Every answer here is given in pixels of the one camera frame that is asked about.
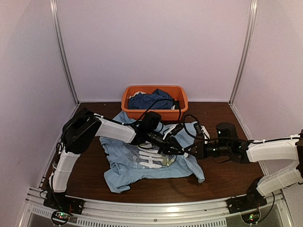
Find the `right aluminium corner post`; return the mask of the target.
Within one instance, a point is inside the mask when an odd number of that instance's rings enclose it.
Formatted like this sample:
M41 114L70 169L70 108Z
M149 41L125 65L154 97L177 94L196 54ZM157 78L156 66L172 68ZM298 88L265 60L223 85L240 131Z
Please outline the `right aluminium corner post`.
M232 89L232 93L229 99L229 105L233 105L237 96L237 93L240 88L241 79L245 70L245 65L248 59L248 54L250 50L250 45L252 42L254 30L255 30L255 24L257 19L257 13L258 13L258 1L257 0L251 0L250 1L250 10L248 15L248 23L247 23L247 29L241 54L241 59L239 63L239 67L237 70L236 79L234 82L234 86Z

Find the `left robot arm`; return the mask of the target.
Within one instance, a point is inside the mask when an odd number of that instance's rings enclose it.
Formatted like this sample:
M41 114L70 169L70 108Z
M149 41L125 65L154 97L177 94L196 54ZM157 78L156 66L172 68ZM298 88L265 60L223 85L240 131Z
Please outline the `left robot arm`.
M48 199L58 210L68 206L67 182L77 159L87 151L95 137L114 139L131 145L149 142L159 148L160 154L183 155L178 141L168 134L157 132L161 115L145 111L132 123L118 122L84 108L71 118L62 129L56 146L58 159L47 184Z

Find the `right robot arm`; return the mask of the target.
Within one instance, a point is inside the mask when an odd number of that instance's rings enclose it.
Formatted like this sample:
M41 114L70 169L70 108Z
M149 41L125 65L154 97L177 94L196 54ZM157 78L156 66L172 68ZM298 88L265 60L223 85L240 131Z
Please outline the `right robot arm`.
M217 137L204 137L201 141L184 148L184 152L197 159L228 156L239 164L264 160L292 160L292 164L270 175L256 179L243 197L246 208L254 208L264 197L276 190L303 183L303 134L271 140L242 140L235 125L222 122L216 126Z

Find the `light blue printed t-shirt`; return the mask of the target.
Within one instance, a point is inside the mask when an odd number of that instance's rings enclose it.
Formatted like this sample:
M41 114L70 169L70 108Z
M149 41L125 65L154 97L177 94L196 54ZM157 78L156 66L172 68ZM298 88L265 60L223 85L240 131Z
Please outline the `light blue printed t-shirt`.
M132 123L126 112L121 111L114 120ZM149 142L131 145L114 139L100 138L110 169L104 179L111 192L122 193L138 180L181 178L195 175L198 182L205 180L204 172L194 156L158 154L158 147Z

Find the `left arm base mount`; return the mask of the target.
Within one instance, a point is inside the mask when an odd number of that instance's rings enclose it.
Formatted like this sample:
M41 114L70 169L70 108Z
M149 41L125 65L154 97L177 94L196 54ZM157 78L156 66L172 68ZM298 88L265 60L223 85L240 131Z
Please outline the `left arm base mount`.
M50 187L46 188L46 196L43 205L54 210L68 214L82 214L85 201L66 196L65 192L53 192Z

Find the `left aluminium corner post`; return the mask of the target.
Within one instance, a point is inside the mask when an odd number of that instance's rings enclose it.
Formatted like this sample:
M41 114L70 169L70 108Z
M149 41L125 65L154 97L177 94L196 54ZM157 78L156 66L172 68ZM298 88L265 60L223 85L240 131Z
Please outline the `left aluminium corner post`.
M68 59L66 55L66 51L64 48L64 43L63 43L63 37L62 37L62 32L61 32L61 26L60 26L60 19L59 19L59 12L58 12L58 7L57 7L57 1L56 0L50 0L50 9L51 9L51 15L53 19L53 26L54 26L54 31L56 35L56 40L57 40L57 45L59 49L59 55L64 71L64 75L67 81L67 85L70 91L70 94L72 96L73 102L75 105L78 105L79 99L76 93L76 89L71 77L71 71L70 67L68 64Z

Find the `aluminium corner post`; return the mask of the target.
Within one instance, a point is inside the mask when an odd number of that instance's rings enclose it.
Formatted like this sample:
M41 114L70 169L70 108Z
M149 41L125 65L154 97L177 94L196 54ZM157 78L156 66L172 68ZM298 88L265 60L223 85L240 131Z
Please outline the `aluminium corner post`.
M73 102L75 105L78 105L79 99L76 93L76 89L71 77L71 71L70 67L68 64L68 59L66 55L66 51L64 48L64 43L63 43L63 37L62 37L62 32L61 32L61 26L60 26L60 19L59 19L59 12L58 12L58 7L57 7L57 1L56 0L50 0L50 9L51 9L51 15L53 19L53 26L54 26L54 31L56 35L56 40L57 40L57 45L59 49L59 55L64 71L64 75L67 81L67 85L70 91L70 94L72 96Z
M229 105L233 105L237 96L237 93L240 88L241 79L245 70L245 65L248 59L248 54L250 50L250 45L252 42L254 30L255 30L255 24L257 19L257 13L258 13L258 1L257 0L251 0L250 1L250 10L248 15L248 23L247 23L247 29L241 54L241 59L239 63L239 67L237 70L236 79L234 82L234 86L232 89L232 93L229 99Z

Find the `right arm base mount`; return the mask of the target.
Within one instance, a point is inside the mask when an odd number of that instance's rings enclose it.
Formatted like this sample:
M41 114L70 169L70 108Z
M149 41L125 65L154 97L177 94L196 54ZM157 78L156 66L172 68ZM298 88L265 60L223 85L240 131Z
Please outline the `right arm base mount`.
M231 197L226 200L227 208L230 214L257 209L260 206L267 205L264 197L254 197L253 195L244 195L240 197Z

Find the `dark blue garment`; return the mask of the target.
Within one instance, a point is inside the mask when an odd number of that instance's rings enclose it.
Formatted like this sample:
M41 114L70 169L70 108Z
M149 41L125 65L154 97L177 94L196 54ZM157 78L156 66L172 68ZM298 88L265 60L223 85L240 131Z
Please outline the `dark blue garment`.
M165 91L156 89L151 94L142 91L128 97L128 109L145 110L151 106L156 110L174 110L173 98Z

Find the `aluminium front rail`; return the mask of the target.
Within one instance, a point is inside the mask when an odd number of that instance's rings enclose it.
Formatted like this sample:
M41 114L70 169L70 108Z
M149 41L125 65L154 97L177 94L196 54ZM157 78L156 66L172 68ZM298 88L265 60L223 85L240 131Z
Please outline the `aluminium front rail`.
M266 198L255 210L230 213L227 198L179 203L120 203L85 199L82 213L68 227L250 227L244 220L257 211L257 227L292 227L294 222L282 192Z

